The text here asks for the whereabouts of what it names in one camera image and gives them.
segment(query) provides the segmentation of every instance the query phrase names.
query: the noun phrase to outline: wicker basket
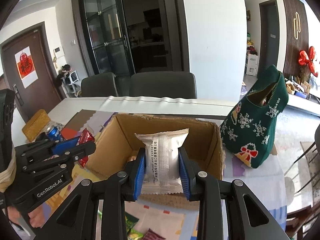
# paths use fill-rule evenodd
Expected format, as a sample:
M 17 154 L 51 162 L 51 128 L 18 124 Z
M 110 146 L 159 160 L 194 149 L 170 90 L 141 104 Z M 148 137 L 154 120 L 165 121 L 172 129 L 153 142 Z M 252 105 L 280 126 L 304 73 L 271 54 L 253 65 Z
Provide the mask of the wicker basket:
M 32 142 L 48 122 L 50 122 L 49 116 L 43 109 L 40 109 L 22 128 L 22 132 Z

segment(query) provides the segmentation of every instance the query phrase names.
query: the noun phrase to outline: open cardboard box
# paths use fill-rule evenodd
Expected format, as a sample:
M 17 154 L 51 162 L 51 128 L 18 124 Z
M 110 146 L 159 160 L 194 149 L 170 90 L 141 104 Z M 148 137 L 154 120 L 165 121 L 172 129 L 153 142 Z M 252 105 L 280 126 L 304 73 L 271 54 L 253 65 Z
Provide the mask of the open cardboard box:
M 86 168 L 101 179 L 123 170 L 128 158 L 137 155 L 145 145 L 137 134 L 153 134 L 189 128 L 183 143 L 188 157 L 203 171 L 222 179 L 222 141 L 218 125 L 212 122 L 179 117 L 157 117 L 143 114 L 115 114 L 96 141 L 97 149 L 90 155 Z M 183 194 L 140 195 L 141 199 L 176 208 L 198 209 Z

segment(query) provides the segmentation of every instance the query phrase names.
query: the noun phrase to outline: beige strap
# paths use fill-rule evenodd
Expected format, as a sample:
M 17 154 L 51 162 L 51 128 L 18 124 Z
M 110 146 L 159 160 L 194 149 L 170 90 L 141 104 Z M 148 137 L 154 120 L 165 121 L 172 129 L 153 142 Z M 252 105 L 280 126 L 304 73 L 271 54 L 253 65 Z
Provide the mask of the beige strap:
M 4 193 L 5 190 L 13 183 L 16 177 L 16 151 L 12 145 L 11 160 L 8 168 L 0 173 L 0 192 Z

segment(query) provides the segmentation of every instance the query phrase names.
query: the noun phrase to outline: poster on door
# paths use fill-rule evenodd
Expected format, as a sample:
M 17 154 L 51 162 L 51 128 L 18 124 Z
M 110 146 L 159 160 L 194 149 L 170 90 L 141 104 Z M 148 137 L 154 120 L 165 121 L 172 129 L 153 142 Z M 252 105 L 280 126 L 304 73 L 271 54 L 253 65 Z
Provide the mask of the poster on door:
M 30 47 L 28 46 L 19 51 L 14 57 L 23 86 L 27 88 L 38 79 L 35 66 L 33 65 Z

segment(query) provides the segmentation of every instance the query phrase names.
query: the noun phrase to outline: silver bolt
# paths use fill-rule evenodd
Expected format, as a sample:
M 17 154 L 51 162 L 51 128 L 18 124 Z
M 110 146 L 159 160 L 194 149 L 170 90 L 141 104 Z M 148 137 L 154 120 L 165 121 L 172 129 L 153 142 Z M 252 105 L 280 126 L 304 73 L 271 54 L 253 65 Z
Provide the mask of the silver bolt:
M 235 180 L 235 185 L 241 187 L 243 185 L 243 181 L 240 179 Z
M 199 171 L 198 172 L 199 177 L 201 178 L 205 178 L 206 176 L 208 176 L 208 174 L 205 171 Z
M 117 173 L 117 176 L 118 176 L 119 178 L 123 178 L 123 177 L 127 176 L 127 173 L 126 173 L 125 171 L 119 171 L 119 172 Z
M 88 186 L 90 184 L 90 180 L 89 179 L 83 179 L 82 181 L 81 181 L 81 185 L 82 186 Z

